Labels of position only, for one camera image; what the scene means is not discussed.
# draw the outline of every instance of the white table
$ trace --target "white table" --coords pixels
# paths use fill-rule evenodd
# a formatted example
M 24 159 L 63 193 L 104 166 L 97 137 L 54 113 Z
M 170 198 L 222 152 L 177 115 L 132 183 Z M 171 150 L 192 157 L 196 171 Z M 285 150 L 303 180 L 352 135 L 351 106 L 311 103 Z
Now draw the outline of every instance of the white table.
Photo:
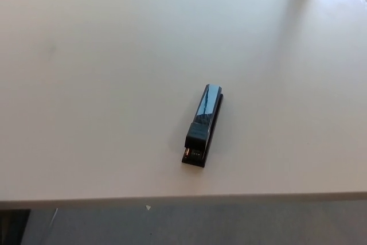
M 366 198 L 366 38 L 364 0 L 0 0 L 0 208 Z

